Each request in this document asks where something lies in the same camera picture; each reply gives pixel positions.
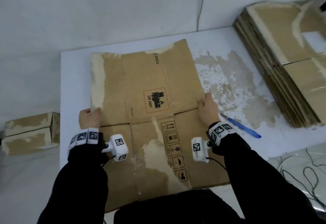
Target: black sleeve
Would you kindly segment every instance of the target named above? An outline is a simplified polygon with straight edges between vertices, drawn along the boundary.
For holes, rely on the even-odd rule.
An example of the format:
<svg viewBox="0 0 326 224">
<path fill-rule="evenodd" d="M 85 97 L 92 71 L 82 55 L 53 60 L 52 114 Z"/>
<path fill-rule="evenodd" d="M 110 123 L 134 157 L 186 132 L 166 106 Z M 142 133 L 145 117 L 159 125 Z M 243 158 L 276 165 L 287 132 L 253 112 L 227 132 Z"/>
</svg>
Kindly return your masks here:
<svg viewBox="0 0 326 224">
<path fill-rule="evenodd" d="M 227 135 L 213 152 L 224 155 L 232 188 L 247 221 L 321 221 L 304 193 L 288 183 L 238 134 Z"/>
<path fill-rule="evenodd" d="M 71 149 L 68 163 L 56 177 L 38 223 L 103 224 L 108 177 L 97 153 L 91 144 Z"/>
</svg>

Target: stack of flattened cardboard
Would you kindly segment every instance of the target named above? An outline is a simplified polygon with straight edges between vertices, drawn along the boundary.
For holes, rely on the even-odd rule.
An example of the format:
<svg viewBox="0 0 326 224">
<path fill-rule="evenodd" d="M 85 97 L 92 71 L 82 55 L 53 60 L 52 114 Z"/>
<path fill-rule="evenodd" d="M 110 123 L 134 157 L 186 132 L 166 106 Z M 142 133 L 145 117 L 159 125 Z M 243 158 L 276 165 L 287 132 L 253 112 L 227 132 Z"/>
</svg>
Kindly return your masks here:
<svg viewBox="0 0 326 224">
<path fill-rule="evenodd" d="M 2 150 L 23 155 L 59 146 L 60 115 L 44 113 L 6 122 Z"/>
<path fill-rule="evenodd" d="M 255 4 L 234 26 L 291 126 L 326 124 L 326 23 L 318 8 Z"/>
<path fill-rule="evenodd" d="M 229 182 L 218 163 L 192 157 L 191 139 L 206 138 L 208 128 L 198 116 L 204 93 L 186 40 L 153 51 L 93 53 L 91 91 L 92 107 L 103 110 L 104 139 L 122 134 L 129 148 L 128 160 L 104 166 L 106 212 Z"/>
</svg>

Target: electrical wire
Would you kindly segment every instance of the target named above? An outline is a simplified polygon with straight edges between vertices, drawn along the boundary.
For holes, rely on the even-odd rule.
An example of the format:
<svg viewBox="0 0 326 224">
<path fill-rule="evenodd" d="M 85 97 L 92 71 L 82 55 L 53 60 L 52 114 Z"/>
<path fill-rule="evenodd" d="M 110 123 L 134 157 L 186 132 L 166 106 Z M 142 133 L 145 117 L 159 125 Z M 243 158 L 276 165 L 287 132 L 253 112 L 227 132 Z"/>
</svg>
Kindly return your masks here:
<svg viewBox="0 0 326 224">
<path fill-rule="evenodd" d="M 315 172 L 315 170 L 314 170 L 313 168 L 307 166 L 307 167 L 305 167 L 305 168 L 303 169 L 303 175 L 304 175 L 304 177 L 306 178 L 306 180 L 309 182 L 309 184 L 310 184 L 310 186 L 311 186 L 311 188 L 312 188 L 311 191 L 309 191 L 308 188 L 304 185 L 304 183 L 302 183 L 301 181 L 299 181 L 299 180 L 298 180 L 296 177 L 294 177 L 291 173 L 289 173 L 288 171 L 282 169 L 282 165 L 283 165 L 283 163 L 284 163 L 286 160 L 295 157 L 295 158 L 300 158 L 300 159 L 306 160 L 306 161 L 308 161 L 308 162 L 311 162 L 313 166 L 318 167 L 318 168 L 319 168 L 319 169 L 320 169 L 324 174 L 326 174 L 326 172 L 321 168 L 321 166 L 326 166 L 326 165 L 325 165 L 325 164 L 315 164 L 314 160 L 312 159 L 311 155 L 310 155 L 309 152 L 308 152 L 308 148 L 306 148 L 306 152 L 307 152 L 307 154 L 308 154 L 308 156 L 309 156 L 309 158 L 310 158 L 311 160 L 307 160 L 307 159 L 304 159 L 304 158 L 299 157 L 299 156 L 290 156 L 290 157 L 286 158 L 285 160 L 283 160 L 283 161 L 281 162 L 281 164 L 279 165 L 278 171 L 282 174 L 283 178 L 284 178 L 287 182 L 291 183 L 291 181 L 288 181 L 288 180 L 285 178 L 284 173 L 287 173 L 287 174 L 290 175 L 290 176 L 291 176 L 295 181 L 297 181 L 299 184 L 301 184 L 301 185 L 304 187 L 304 189 L 307 191 L 307 193 L 312 197 L 312 198 L 309 198 L 309 197 L 308 197 L 308 199 L 310 199 L 310 200 L 314 200 L 314 201 L 318 202 L 318 203 L 322 206 L 324 212 L 326 212 L 326 209 L 325 209 L 325 208 L 326 208 L 326 205 L 325 205 L 325 204 L 324 204 L 324 203 L 323 203 L 323 202 L 322 202 L 322 201 L 317 197 L 317 195 L 316 195 L 316 193 L 315 193 L 315 189 L 317 188 L 317 186 L 318 186 L 318 184 L 319 184 L 319 177 L 317 176 L 317 174 L 316 174 L 316 172 Z M 307 169 L 310 169 L 310 170 L 314 173 L 314 175 L 315 175 L 315 177 L 316 177 L 316 183 L 315 183 L 314 185 L 312 184 L 312 182 L 308 179 L 308 177 L 307 177 L 307 175 L 306 175 L 306 170 L 307 170 Z"/>
<path fill-rule="evenodd" d="M 222 165 L 222 163 L 220 163 L 218 160 L 215 160 L 215 159 L 213 159 L 213 158 L 210 158 L 210 157 L 206 157 L 206 159 L 208 159 L 208 160 L 213 160 L 213 161 L 216 161 L 218 164 L 220 164 L 220 165 L 221 165 L 221 167 L 223 167 L 223 168 L 224 168 L 224 170 L 225 170 L 226 172 L 228 172 L 228 171 L 226 170 L 225 166 L 223 166 L 223 165 Z"/>
<path fill-rule="evenodd" d="M 204 4 L 204 0 L 202 0 L 202 4 L 201 4 L 201 8 L 200 8 L 200 10 L 199 10 L 199 13 L 198 13 L 198 18 L 197 18 L 197 32 L 198 32 L 198 29 L 199 29 L 199 19 L 200 19 L 200 17 L 201 17 L 201 14 L 202 14 L 202 9 L 203 9 L 203 4 Z"/>
<path fill-rule="evenodd" d="M 113 159 L 114 157 L 115 157 L 115 155 L 112 156 L 111 158 L 109 158 L 108 161 L 111 160 L 111 159 Z M 108 163 L 108 161 L 107 161 L 106 163 Z M 104 167 L 106 163 L 104 163 L 104 164 L 102 165 L 102 167 Z"/>
</svg>

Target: red dashed border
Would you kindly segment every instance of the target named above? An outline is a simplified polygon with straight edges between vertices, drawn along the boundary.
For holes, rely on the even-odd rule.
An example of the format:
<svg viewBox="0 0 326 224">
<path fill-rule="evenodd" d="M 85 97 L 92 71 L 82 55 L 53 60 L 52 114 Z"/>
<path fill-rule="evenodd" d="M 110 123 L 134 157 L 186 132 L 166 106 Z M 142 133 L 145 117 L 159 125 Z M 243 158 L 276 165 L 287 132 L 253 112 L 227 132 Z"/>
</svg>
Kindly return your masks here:
<svg viewBox="0 0 326 224">
<path fill-rule="evenodd" d="M 146 99 L 146 96 L 145 96 L 145 92 L 147 91 L 152 91 L 152 90 L 160 90 L 160 89 L 164 89 L 164 94 L 166 96 L 166 102 L 168 104 L 168 108 L 167 109 L 164 109 L 164 110 L 158 110 L 158 111 L 154 111 L 154 112 L 148 112 L 147 111 L 147 99 Z M 143 90 L 143 96 L 144 96 L 144 103 L 145 103 L 145 109 L 146 109 L 146 113 L 147 114 L 150 114 L 150 113 L 157 113 L 157 112 L 162 112 L 162 111 L 167 111 L 167 110 L 170 110 L 170 104 L 169 104 L 169 99 L 168 99 L 168 95 L 166 93 L 166 89 L 165 87 L 161 87 L 161 88 L 155 88 L 155 89 L 150 89 L 150 90 Z"/>
</svg>

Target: left hand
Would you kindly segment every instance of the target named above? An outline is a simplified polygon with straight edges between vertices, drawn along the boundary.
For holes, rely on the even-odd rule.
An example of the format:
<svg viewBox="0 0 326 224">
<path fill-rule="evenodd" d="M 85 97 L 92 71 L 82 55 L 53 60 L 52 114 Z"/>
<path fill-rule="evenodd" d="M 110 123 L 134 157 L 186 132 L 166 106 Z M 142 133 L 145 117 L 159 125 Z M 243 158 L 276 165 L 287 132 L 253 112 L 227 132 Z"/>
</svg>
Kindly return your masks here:
<svg viewBox="0 0 326 224">
<path fill-rule="evenodd" d="M 102 117 L 101 117 L 102 109 L 100 107 L 96 108 L 94 112 L 91 113 L 91 109 L 84 109 L 79 113 L 79 126 L 83 129 L 88 128 L 97 128 L 101 127 Z"/>
</svg>

